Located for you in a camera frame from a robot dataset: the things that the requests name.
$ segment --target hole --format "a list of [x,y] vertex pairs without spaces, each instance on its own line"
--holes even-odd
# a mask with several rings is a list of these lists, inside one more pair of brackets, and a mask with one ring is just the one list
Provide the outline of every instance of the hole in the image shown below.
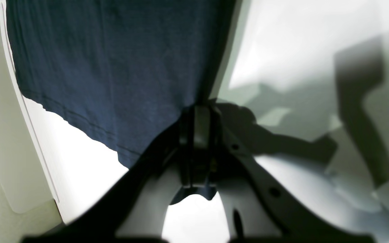
[[270,188],[270,194],[273,196],[273,197],[280,197],[281,193],[280,191],[277,189],[277,188]]
[[241,217],[238,211],[236,211],[235,209],[233,210],[233,225],[235,226],[236,237],[242,239],[243,231],[242,231]]

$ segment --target fabric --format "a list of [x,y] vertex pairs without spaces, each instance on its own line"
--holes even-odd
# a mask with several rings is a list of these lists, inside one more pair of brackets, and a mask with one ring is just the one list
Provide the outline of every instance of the fabric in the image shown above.
[[[8,0],[17,83],[130,168],[198,101],[232,10],[225,0]],[[215,191],[178,200],[192,193]]]

